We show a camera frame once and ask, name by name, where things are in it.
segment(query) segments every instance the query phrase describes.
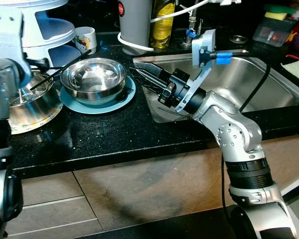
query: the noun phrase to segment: yellow liquid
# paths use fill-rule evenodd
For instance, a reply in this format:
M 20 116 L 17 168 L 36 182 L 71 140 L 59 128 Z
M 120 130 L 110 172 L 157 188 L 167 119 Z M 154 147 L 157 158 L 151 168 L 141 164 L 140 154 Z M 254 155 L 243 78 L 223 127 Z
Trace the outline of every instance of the yellow liquid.
M 172 14 L 174 13 L 174 10 L 175 10 L 175 4 L 169 3 L 158 12 L 155 18 Z M 153 34 L 150 39 L 150 44 L 152 47 L 154 48 L 168 47 L 172 25 L 173 25 L 173 17 L 163 19 L 161 21 L 157 21 L 154 23 Z

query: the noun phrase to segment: black handle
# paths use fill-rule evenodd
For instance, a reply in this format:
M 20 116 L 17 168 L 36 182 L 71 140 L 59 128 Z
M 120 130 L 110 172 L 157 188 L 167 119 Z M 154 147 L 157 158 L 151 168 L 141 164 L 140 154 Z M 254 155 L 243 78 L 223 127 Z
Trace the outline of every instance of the black handle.
M 46 72 L 50 69 L 50 63 L 47 58 L 41 60 L 26 59 L 30 66 L 36 66 L 40 71 Z
M 84 52 L 82 55 L 80 55 L 79 57 L 75 58 L 73 61 L 71 61 L 70 63 L 66 64 L 65 66 L 63 66 L 60 70 L 54 72 L 52 75 L 48 76 L 47 78 L 45 78 L 43 81 L 41 81 L 40 83 L 36 84 L 35 86 L 33 86 L 30 90 L 33 91 L 35 88 L 37 88 L 38 86 L 42 85 L 44 82 L 50 80 L 52 77 L 56 76 L 57 74 L 59 74 L 60 72 L 64 71 L 66 68 L 68 68 L 69 66 L 73 65 L 74 63 L 76 63 L 77 61 L 81 60 L 83 57 L 85 57 L 87 54 L 89 54 L 92 50 L 88 50 L 87 52 Z

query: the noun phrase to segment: sink basin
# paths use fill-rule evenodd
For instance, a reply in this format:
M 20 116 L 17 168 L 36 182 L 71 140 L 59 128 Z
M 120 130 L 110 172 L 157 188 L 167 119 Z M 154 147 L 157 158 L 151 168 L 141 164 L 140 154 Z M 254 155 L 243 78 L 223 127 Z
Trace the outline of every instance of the sink basin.
M 152 62 L 169 72 L 178 68 L 190 74 L 191 79 L 195 79 L 201 70 L 192 67 L 191 54 L 137 57 L 133 62 Z M 213 90 L 240 107 L 261 80 L 265 69 L 265 63 L 257 58 L 234 57 L 229 65 L 214 65 L 200 87 L 206 91 Z M 163 123 L 190 118 L 185 112 L 176 113 L 172 108 L 158 102 L 154 92 L 145 87 L 143 91 L 155 122 Z M 245 107 L 244 112 L 296 105 L 299 105 L 299 87 L 271 69 L 269 77 Z

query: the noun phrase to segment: white cable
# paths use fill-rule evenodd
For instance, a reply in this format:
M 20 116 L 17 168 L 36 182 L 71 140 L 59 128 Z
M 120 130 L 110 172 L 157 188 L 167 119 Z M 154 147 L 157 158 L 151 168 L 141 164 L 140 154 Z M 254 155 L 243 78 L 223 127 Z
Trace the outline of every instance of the white cable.
M 187 7 L 183 6 L 182 4 L 179 5 L 182 9 L 187 9 Z M 193 15 L 193 10 L 192 11 L 189 11 L 189 16 L 192 16 Z
M 146 46 L 141 46 L 141 45 L 137 45 L 137 44 L 134 44 L 134 43 L 130 43 L 128 41 L 124 41 L 121 38 L 121 33 L 120 32 L 118 34 L 118 40 L 119 40 L 120 43 L 122 43 L 124 45 L 127 45 L 127 46 L 130 46 L 130 47 L 134 47 L 134 48 L 137 48 L 137 49 L 140 49 L 140 50 L 144 50 L 144 51 L 154 51 L 154 48 L 150 48 L 150 47 L 146 47 Z
M 160 20 L 163 20 L 163 19 L 166 19 L 166 18 L 170 18 L 170 17 L 174 17 L 174 16 L 182 15 L 182 14 L 184 14 L 184 13 L 187 13 L 187 12 L 189 12 L 189 11 L 192 11 L 192 10 L 195 9 L 195 8 L 198 8 L 198 7 L 200 7 L 200 6 L 203 6 L 203 5 L 205 5 L 206 3 L 209 3 L 209 0 L 201 1 L 201 2 L 198 3 L 198 4 L 195 4 L 195 5 L 193 5 L 193 6 L 191 6 L 191 7 L 188 7 L 188 8 L 186 8 L 186 9 L 184 9 L 184 10 L 177 11 L 177 12 L 174 12 L 174 13 L 169 14 L 169 15 L 165 15 L 165 16 L 161 16 L 161 17 L 158 17 L 158 18 L 154 18 L 154 19 L 152 19 L 150 22 L 153 23 L 153 22 L 160 21 Z
M 174 13 L 169 14 L 169 15 L 165 15 L 165 16 L 161 16 L 161 17 L 152 19 L 150 22 L 153 23 L 153 22 L 160 21 L 160 20 L 163 20 L 163 19 L 166 19 L 166 18 L 170 18 L 170 17 L 174 17 L 174 16 L 179 16 L 179 15 L 182 15 L 184 13 L 191 12 L 192 10 L 194 10 L 194 9 L 200 7 L 200 6 L 203 6 L 203 5 L 207 4 L 207 3 L 209 3 L 209 0 L 204 0 L 204 1 L 201 1 L 200 3 L 198 3 L 198 4 L 195 4 L 195 5 L 191 6 L 191 7 L 188 7 L 186 9 L 184 9 L 184 10 L 177 11 L 177 12 L 174 12 Z M 145 46 L 137 45 L 137 44 L 134 44 L 134 43 L 130 43 L 128 41 L 124 41 L 121 38 L 121 33 L 120 32 L 118 34 L 118 41 L 120 43 L 124 44 L 124 45 L 130 46 L 130 47 L 134 47 L 134 48 L 137 48 L 137 49 L 140 49 L 140 50 L 154 51 L 154 48 L 145 47 Z

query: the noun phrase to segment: cup with cartoon print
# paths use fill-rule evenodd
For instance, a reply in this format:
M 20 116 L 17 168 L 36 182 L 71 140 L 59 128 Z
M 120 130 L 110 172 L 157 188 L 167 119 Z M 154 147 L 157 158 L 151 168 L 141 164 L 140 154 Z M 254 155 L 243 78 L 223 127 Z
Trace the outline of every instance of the cup with cartoon print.
M 96 36 L 95 29 L 89 26 L 77 27 L 75 29 L 75 37 L 74 43 L 77 49 L 80 50 L 81 53 L 84 53 L 88 50 L 92 50 L 90 54 L 96 52 Z

